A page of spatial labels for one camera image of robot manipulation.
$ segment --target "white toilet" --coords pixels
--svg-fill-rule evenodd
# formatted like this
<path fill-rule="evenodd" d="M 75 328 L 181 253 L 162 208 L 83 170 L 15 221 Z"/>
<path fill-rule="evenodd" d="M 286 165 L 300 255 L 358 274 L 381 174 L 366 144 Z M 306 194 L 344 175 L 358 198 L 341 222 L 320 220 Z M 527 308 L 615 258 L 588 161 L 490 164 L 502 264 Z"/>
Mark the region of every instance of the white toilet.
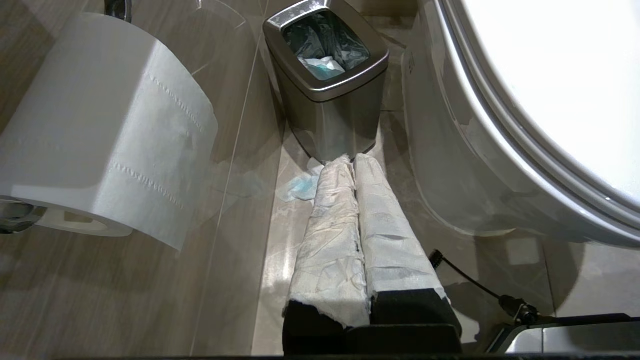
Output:
<path fill-rule="evenodd" d="M 640 1 L 420 0 L 403 91 L 445 225 L 640 247 Z"/>

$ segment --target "plastic trash bag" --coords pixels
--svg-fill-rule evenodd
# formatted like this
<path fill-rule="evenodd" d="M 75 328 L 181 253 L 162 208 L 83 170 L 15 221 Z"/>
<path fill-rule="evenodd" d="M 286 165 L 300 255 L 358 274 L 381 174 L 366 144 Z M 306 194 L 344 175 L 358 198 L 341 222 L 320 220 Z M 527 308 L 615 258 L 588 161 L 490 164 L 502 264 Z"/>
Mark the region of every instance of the plastic trash bag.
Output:
<path fill-rule="evenodd" d="M 327 56 L 325 58 L 318 59 L 303 59 L 298 60 L 311 71 L 318 80 L 329 80 L 340 74 L 344 74 L 344 69 L 340 64 L 333 59 L 333 56 Z"/>
<path fill-rule="evenodd" d="M 282 33 L 285 41 L 306 68 L 320 80 L 342 74 L 328 66 L 328 57 L 349 71 L 370 57 L 369 50 L 353 31 L 332 12 L 305 17 Z"/>

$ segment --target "tile floor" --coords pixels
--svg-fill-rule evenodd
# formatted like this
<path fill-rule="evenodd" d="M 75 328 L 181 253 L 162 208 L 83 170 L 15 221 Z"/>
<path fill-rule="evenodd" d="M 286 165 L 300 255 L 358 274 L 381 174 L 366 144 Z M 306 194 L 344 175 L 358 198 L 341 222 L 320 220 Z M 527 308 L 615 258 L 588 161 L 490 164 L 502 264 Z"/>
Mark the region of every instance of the tile floor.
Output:
<path fill-rule="evenodd" d="M 367 17 L 390 49 L 380 128 L 372 154 L 424 250 L 441 250 L 455 265 L 499 295 L 522 297 L 543 315 L 601 313 L 640 315 L 634 286 L 640 252 L 600 245 L 569 244 L 515 231 L 499 238 L 473 238 L 438 223 L 422 204 L 410 166 L 401 90 L 401 55 L 411 17 Z M 307 171 L 309 157 L 289 129 L 285 132 L 276 188 Z M 253 337 L 255 356 L 282 354 L 282 309 L 295 266 L 310 202 L 284 202 L 276 196 Z M 483 352 L 496 327 L 508 323 L 497 301 L 446 264 L 438 275 L 463 327 L 465 352 Z"/>

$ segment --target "metal toilet paper holder arm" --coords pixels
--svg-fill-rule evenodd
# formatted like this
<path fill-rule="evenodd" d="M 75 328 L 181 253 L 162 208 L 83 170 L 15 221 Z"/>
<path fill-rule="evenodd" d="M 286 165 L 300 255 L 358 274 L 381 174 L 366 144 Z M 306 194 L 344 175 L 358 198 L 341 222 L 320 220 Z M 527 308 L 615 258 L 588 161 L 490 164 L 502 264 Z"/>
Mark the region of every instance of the metal toilet paper holder arm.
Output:
<path fill-rule="evenodd" d="M 131 23 L 131 0 L 104 0 L 104 14 Z M 47 208 L 0 197 L 0 234 L 16 234 L 34 226 Z"/>

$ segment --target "beige tile wall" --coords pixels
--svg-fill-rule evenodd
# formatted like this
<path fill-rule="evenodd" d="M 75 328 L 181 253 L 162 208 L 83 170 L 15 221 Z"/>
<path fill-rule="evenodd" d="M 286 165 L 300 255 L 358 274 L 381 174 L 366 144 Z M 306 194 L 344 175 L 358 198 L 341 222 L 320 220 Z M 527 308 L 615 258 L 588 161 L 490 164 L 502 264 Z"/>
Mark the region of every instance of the beige tile wall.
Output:
<path fill-rule="evenodd" d="M 0 1 L 0 131 L 66 20 L 101 4 Z M 134 1 L 219 122 L 187 241 L 0 235 L 1 358 L 250 354 L 283 129 L 258 55 L 267 4 Z"/>

